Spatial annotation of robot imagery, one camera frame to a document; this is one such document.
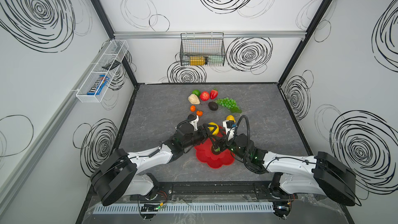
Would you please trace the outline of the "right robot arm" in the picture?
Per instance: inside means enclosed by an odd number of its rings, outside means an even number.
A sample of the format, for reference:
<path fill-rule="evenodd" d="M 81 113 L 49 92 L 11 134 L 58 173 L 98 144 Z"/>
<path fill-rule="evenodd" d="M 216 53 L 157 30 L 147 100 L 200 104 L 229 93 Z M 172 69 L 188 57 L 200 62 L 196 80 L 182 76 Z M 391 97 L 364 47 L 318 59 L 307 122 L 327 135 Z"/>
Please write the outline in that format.
<path fill-rule="evenodd" d="M 228 150 L 247 170 L 258 175 L 272 173 L 268 187 L 274 197 L 315 194 L 355 206 L 356 174 L 331 154 L 320 151 L 315 156 L 291 156 L 260 149 L 250 139 L 250 131 L 238 134 L 238 127 L 232 120 L 225 120 L 221 128 L 209 124 L 206 131 L 212 153 Z"/>

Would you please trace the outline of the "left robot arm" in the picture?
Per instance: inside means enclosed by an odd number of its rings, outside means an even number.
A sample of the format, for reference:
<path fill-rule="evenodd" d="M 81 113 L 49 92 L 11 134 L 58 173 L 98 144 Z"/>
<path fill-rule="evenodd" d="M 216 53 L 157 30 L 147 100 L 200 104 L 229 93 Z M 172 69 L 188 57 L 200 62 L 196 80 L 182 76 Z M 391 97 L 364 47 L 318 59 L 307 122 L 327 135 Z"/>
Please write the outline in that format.
<path fill-rule="evenodd" d="M 176 126 L 170 138 L 155 148 L 138 152 L 114 151 L 90 177 L 102 205 L 112 205 L 123 196 L 131 195 L 154 199 L 159 190 L 158 181 L 152 174 L 144 174 L 144 171 L 171 163 L 187 153 L 188 148 L 217 137 L 217 124 L 198 125 L 198 122 L 199 117 L 189 115 Z"/>

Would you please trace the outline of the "red flower-shaped fruit bowl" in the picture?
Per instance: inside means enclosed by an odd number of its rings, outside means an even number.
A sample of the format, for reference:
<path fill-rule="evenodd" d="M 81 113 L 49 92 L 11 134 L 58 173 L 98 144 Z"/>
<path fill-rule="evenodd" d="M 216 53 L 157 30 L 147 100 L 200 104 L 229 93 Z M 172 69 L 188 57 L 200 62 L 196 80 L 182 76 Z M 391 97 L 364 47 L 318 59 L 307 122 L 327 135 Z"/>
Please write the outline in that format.
<path fill-rule="evenodd" d="M 202 163 L 206 163 L 212 169 L 219 169 L 222 166 L 232 165 L 235 159 L 228 149 L 218 155 L 214 155 L 211 152 L 212 141 L 216 141 L 216 139 L 225 135 L 225 130 L 219 126 L 219 133 L 217 136 L 211 136 L 203 144 L 195 147 L 197 159 Z"/>

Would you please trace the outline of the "beige garlic bulb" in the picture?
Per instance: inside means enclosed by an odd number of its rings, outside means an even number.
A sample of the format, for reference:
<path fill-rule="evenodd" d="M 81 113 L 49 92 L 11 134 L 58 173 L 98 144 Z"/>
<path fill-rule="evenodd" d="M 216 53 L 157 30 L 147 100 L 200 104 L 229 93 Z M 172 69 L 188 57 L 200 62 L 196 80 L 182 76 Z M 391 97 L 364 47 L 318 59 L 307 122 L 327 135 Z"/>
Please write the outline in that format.
<path fill-rule="evenodd" d="M 189 97 L 188 97 L 188 101 L 190 102 L 190 104 L 192 104 L 192 105 L 199 105 L 201 102 L 200 102 L 200 99 L 198 98 L 198 96 L 196 95 L 196 94 L 191 94 Z"/>

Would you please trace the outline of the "yellow lemon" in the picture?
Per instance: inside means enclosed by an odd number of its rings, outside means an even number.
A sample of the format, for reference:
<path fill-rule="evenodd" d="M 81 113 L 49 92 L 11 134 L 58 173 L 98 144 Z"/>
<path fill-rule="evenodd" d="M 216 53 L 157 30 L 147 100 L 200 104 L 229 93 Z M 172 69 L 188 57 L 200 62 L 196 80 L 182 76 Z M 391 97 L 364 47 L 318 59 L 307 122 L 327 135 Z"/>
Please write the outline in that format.
<path fill-rule="evenodd" d="M 218 126 L 216 123 L 211 122 L 211 123 L 208 124 L 207 127 L 208 127 L 208 129 L 209 129 L 210 135 L 215 135 L 215 136 L 218 135 L 218 133 L 219 133 L 219 126 Z"/>

